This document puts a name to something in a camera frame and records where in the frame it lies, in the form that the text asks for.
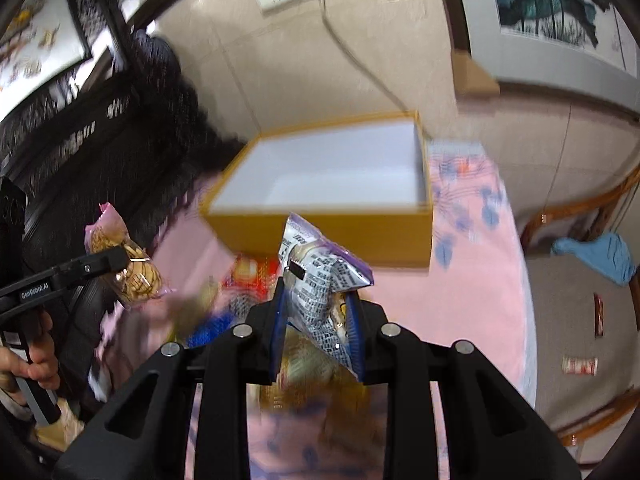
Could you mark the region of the person's left hand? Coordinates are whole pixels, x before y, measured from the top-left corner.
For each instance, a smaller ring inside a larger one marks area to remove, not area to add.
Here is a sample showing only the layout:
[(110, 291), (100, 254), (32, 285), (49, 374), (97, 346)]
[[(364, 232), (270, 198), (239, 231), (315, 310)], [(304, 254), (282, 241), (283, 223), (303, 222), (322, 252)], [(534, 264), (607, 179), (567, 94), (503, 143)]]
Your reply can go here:
[(8, 348), (1, 348), (1, 387), (9, 385), (8, 378), (29, 378), (43, 389), (56, 390), (60, 386), (58, 359), (54, 354), (54, 341), (50, 336), (52, 320), (46, 311), (40, 315), (40, 334), (29, 345), (32, 362), (21, 359)]

